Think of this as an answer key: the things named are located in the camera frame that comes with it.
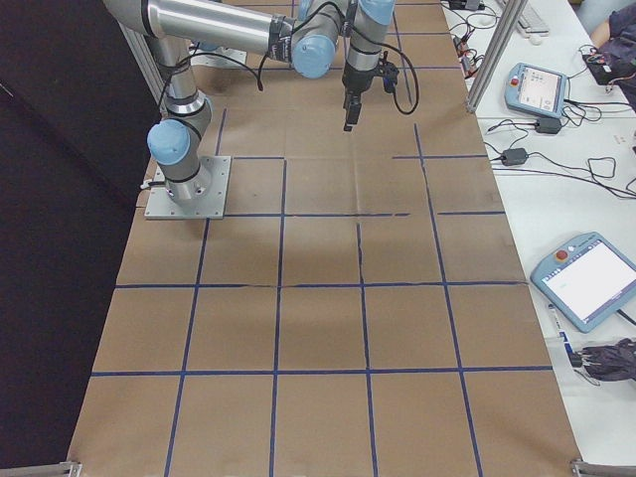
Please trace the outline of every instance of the cable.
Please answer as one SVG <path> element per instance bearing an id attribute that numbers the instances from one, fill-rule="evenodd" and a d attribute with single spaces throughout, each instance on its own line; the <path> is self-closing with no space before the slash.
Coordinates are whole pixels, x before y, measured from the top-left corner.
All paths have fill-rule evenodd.
<path id="1" fill-rule="evenodd" d="M 485 7 L 489 10 L 489 12 L 474 12 L 474 13 L 469 14 L 466 17 L 462 17 L 459 13 L 457 13 L 457 11 L 451 9 L 447 5 L 444 5 L 443 3 L 441 3 L 440 5 L 442 6 L 442 8 L 446 9 L 447 11 L 454 13 L 461 20 L 461 22 L 458 23 L 457 25 L 453 25 L 452 27 L 450 27 L 450 30 L 453 30 L 453 29 L 459 27 L 460 25 L 465 25 L 466 26 L 466 36 L 468 36 L 468 38 L 470 38 L 470 36 L 473 34 L 473 32 L 475 30 L 490 30 L 490 29 L 495 28 L 497 26 L 497 22 L 499 21 L 499 18 L 500 18 L 499 15 L 497 15 L 497 12 L 495 12 L 495 10 L 493 10 L 488 5 L 486 5 Z M 492 25 L 489 25 L 487 27 L 480 27 L 480 26 L 473 25 L 472 23 L 470 23 L 470 18 L 475 17 L 475 16 L 491 17 L 491 18 L 494 18 L 495 21 L 494 21 L 494 23 Z"/>
<path id="2" fill-rule="evenodd" d="M 598 179 L 613 179 L 615 177 L 615 171 L 616 171 L 616 159 L 614 159 L 613 157 L 590 157 L 586 160 L 586 164 L 587 164 L 587 169 L 585 168 L 581 168 L 581 167 L 574 167 L 574 166 L 567 166 L 565 164 L 560 164 L 559 162 L 550 159 L 549 157 L 547 157 L 546 155 L 542 154 L 541 152 L 531 152 L 528 154 L 528 156 L 540 156 L 544 159 L 546 159 L 547 161 L 549 161 L 550 163 L 561 167 L 563 169 L 567 169 L 567 170 L 579 170 L 579 171 L 583 171 L 586 172 L 590 175 L 590 178 L 585 178 L 585 177 L 578 177 L 578 176 L 574 176 L 571 174 L 564 174 L 564 173 L 560 173 L 560 172 L 552 172 L 552 171 L 542 171 L 539 169 L 518 169 L 518 168 L 493 168 L 493 171 L 508 171 L 508 172 L 526 172 L 526 173 L 531 173 L 531 174 L 541 174 L 541 175 L 546 175 L 546 176 L 557 176 L 557 177 L 565 177 L 567 179 L 573 179 L 575 181 L 580 181 L 580 182 L 585 182 L 587 184 L 592 184 L 598 187 L 601 187 L 602 189 L 605 189 L 607 192 L 609 192 L 611 195 L 613 195 L 614 197 L 616 197 L 617 199 L 636 199 L 636 191 L 630 189 L 630 186 L 636 182 L 636 179 L 631 180 L 629 183 L 627 183 L 627 185 L 625 186 L 624 189 L 618 189 L 616 187 L 612 187 L 612 186 L 608 186 L 606 184 L 601 183 Z M 593 167 L 592 167 L 592 162 L 593 161 L 610 161 L 612 164 L 612 170 L 611 173 L 608 175 L 603 175 L 603 174 L 598 174 L 596 172 L 594 172 Z"/>
<path id="3" fill-rule="evenodd" d="M 400 50 L 399 48 L 396 48 L 393 45 L 389 45 L 388 43 L 376 42 L 375 40 L 372 40 L 367 35 L 362 33 L 356 27 L 352 27 L 352 28 L 353 28 L 354 32 L 356 32 L 358 35 L 360 35 L 363 38 L 363 40 L 366 40 L 369 43 L 372 43 L 374 45 L 378 45 L 379 47 L 383 47 L 383 48 L 386 48 L 388 50 L 392 50 L 392 51 L 396 52 L 406 62 L 406 64 L 408 65 L 408 67 L 410 69 L 410 73 L 413 76 L 413 82 L 414 82 L 414 86 L 415 86 L 415 102 L 413 103 L 411 109 L 409 109 L 409 110 L 402 109 L 401 106 L 398 104 L 398 95 L 396 94 L 396 91 L 394 90 L 394 92 L 393 92 L 393 94 L 394 94 L 394 103 L 396 104 L 397 110 L 401 114 L 404 114 L 404 115 L 413 114 L 415 112 L 415 110 L 417 109 L 417 107 L 419 106 L 419 80 L 417 79 L 417 72 L 415 71 L 415 67 L 413 66 L 413 63 L 410 61 L 410 58 L 402 50 Z M 363 52 L 363 53 L 367 53 L 367 54 L 371 55 L 373 52 Z"/>
<path id="4" fill-rule="evenodd" d="M 519 127 L 519 126 L 536 126 L 536 125 L 537 124 L 535 122 L 515 122 L 512 119 L 504 119 L 503 121 L 498 122 L 494 126 L 490 126 L 487 129 L 486 133 L 492 132 L 495 129 L 497 129 L 499 127 L 502 127 L 502 126 L 513 126 L 515 129 L 517 129 L 519 131 L 522 131 L 524 133 L 524 135 L 521 136 L 521 137 L 518 137 L 517 139 L 515 139 L 512 142 L 512 144 L 506 148 L 506 149 L 512 149 L 515 144 L 517 144 L 519 141 L 523 141 L 524 139 L 526 139 L 530 135 L 530 129 L 525 129 L 525 128 Z M 487 142 L 484 142 L 484 144 L 489 146 L 493 151 L 495 151 L 500 156 L 503 154 L 503 152 L 498 151 L 492 144 L 489 144 Z"/>
<path id="5" fill-rule="evenodd" d="M 636 321 L 631 316 L 629 316 L 627 313 L 625 313 L 623 310 L 616 310 L 616 313 L 618 313 L 620 316 L 625 318 L 632 325 L 636 326 Z"/>
<path id="6" fill-rule="evenodd" d="M 318 15 L 325 7 L 334 7 L 336 9 L 336 12 L 338 13 L 338 15 L 340 16 L 341 20 L 344 20 L 345 18 L 345 14 L 342 12 L 342 10 L 340 9 L 340 7 L 338 5 L 336 5 L 334 2 L 325 2 L 322 5 L 320 5 L 316 10 L 314 10 L 311 15 L 309 15 L 304 22 L 302 22 L 300 25 L 295 26 L 292 30 L 291 30 L 291 34 L 293 35 L 294 33 L 298 32 L 298 30 L 300 30 L 302 27 L 304 27 L 305 25 L 307 25 L 309 22 L 311 22 L 314 17 L 316 15 Z"/>

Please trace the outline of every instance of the silver metal cylinder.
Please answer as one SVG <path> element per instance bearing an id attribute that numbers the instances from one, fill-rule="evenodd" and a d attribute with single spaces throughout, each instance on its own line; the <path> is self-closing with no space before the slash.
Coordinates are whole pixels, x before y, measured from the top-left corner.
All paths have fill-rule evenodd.
<path id="1" fill-rule="evenodd" d="M 362 9 L 358 10 L 355 26 L 357 30 L 364 32 L 370 40 L 378 43 L 385 40 L 389 28 L 388 25 L 381 25 L 374 21 Z M 359 72 L 372 70 L 378 64 L 381 49 L 377 43 L 369 42 L 354 32 L 347 52 L 347 63 Z"/>
<path id="2" fill-rule="evenodd" d="M 188 40 L 176 37 L 148 38 L 147 43 L 157 62 L 161 78 L 163 81 L 170 81 L 165 98 L 168 111 L 183 116 L 201 109 L 205 96 L 197 89 L 190 65 L 185 63 L 182 68 L 172 70 L 188 58 Z"/>
<path id="3" fill-rule="evenodd" d="M 207 0 L 149 0 L 148 20 L 157 37 L 195 38 L 260 55 L 267 52 L 272 16 Z"/>

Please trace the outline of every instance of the brown cardboard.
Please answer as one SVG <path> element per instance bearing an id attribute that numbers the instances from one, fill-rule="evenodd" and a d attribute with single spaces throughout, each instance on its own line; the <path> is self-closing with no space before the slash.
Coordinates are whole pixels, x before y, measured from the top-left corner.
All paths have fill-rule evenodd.
<path id="1" fill-rule="evenodd" d="M 90 477 L 163 475 L 179 378 L 91 378 L 69 460 Z"/>
<path id="2" fill-rule="evenodd" d="M 267 62 L 265 91 L 238 72 L 213 98 L 200 147 L 234 156 L 228 215 L 137 210 L 70 452 L 86 475 L 570 474 L 442 9 L 398 2 L 395 19 L 387 42 L 418 67 L 413 115 L 376 80 L 346 133 L 342 48 L 319 80 Z"/>

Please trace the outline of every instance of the black curtain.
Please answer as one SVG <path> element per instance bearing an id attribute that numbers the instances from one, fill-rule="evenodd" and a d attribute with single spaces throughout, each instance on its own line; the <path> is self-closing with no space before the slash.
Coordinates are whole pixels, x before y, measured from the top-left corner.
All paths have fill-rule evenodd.
<path id="1" fill-rule="evenodd" d="M 66 459 L 157 107 L 97 0 L 0 9 L 0 468 Z"/>

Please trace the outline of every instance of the metal base plate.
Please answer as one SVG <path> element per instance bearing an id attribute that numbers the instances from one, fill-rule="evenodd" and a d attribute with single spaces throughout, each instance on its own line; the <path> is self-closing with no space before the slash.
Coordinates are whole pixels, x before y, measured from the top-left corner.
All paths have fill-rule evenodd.
<path id="1" fill-rule="evenodd" d="M 226 209 L 228 181 L 230 180 L 231 156 L 203 156 L 201 165 L 212 174 L 212 183 L 208 193 L 196 201 L 177 204 L 168 195 L 165 187 L 150 189 L 146 219 L 181 220 L 181 219 L 222 219 Z M 157 167 L 155 181 L 164 181 L 161 169 Z"/>
<path id="2" fill-rule="evenodd" d="M 218 47 L 212 53 L 218 53 L 219 55 L 225 55 L 228 58 L 232 58 L 240 63 L 245 63 L 247 58 L 247 53 L 239 50 L 233 50 L 232 48 Z M 206 55 L 200 55 L 198 57 L 193 57 L 190 60 L 191 65 L 200 66 L 200 67 L 211 67 L 211 68 L 228 68 L 228 69 L 236 69 L 241 68 L 240 65 L 237 65 L 234 62 L 229 62 L 228 60 L 220 57 L 208 57 Z"/>

